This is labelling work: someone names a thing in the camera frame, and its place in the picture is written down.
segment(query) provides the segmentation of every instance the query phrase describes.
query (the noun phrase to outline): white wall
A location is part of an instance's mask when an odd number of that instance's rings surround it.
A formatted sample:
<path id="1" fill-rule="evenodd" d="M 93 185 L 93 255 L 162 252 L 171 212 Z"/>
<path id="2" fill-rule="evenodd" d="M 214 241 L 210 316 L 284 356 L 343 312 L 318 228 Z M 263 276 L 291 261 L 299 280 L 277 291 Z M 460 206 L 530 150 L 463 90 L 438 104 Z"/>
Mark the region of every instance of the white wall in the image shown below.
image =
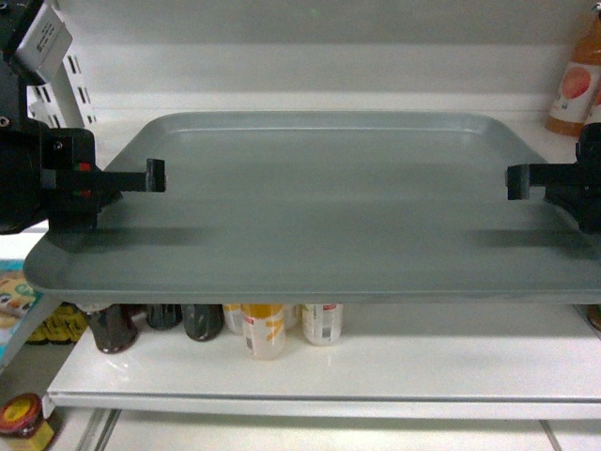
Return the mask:
<path id="1" fill-rule="evenodd" d="M 58 0 L 100 110 L 545 110 L 589 0 Z"/>

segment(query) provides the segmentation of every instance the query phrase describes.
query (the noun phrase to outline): gray tray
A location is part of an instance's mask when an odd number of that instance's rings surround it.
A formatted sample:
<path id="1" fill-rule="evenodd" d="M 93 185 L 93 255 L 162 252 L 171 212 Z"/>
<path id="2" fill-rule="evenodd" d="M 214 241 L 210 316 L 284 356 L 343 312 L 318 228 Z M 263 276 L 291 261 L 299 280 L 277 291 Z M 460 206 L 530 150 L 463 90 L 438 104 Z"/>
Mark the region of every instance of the gray tray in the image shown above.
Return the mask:
<path id="1" fill-rule="evenodd" d="M 488 117 L 174 115 L 109 168 L 146 157 L 167 192 L 47 234 L 32 286 L 76 303 L 598 302 L 598 247 L 542 194 L 506 200 L 506 166 L 542 159 Z"/>

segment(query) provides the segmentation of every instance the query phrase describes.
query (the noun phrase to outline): shelf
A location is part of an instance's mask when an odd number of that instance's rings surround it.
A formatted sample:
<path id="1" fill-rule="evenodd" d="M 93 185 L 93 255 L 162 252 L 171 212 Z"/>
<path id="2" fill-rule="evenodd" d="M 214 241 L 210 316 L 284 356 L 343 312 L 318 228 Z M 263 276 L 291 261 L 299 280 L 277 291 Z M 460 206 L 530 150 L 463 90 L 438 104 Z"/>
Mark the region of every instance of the shelf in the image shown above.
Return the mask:
<path id="1" fill-rule="evenodd" d="M 601 418 L 601 341 L 570 305 L 350 304 L 329 348 L 301 331 L 271 362 L 223 331 L 141 331 L 116 355 L 88 331 L 48 389 L 58 406 L 389 418 Z"/>
<path id="2" fill-rule="evenodd" d="M 191 449 L 191 443 L 214 451 L 553 450 L 537 421 L 266 418 L 157 412 L 122 412 L 104 449 L 171 451 Z"/>
<path id="3" fill-rule="evenodd" d="M 562 451 L 598 451 L 601 443 L 601 421 L 551 421 Z"/>

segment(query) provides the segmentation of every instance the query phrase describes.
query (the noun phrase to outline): red lid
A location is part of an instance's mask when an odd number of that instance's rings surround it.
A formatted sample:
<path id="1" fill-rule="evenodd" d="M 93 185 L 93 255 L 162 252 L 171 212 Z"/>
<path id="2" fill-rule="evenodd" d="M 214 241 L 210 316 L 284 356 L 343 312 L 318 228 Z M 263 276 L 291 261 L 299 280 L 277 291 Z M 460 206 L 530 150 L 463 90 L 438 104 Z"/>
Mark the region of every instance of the red lid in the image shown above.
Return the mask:
<path id="1" fill-rule="evenodd" d="M 41 400 L 35 393 L 25 393 L 7 402 L 0 411 L 0 433 L 18 432 L 31 424 L 41 411 Z"/>

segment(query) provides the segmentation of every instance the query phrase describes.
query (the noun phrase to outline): cartoon packaging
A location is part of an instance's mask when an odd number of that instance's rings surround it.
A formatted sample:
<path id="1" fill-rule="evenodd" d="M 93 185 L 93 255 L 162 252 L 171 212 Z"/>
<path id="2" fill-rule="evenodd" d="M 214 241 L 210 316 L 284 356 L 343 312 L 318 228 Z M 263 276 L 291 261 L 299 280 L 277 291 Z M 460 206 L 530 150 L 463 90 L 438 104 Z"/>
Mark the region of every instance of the cartoon packaging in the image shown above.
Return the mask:
<path id="1" fill-rule="evenodd" d="M 22 261 L 0 260 L 0 361 L 8 341 L 39 297 L 25 281 Z"/>

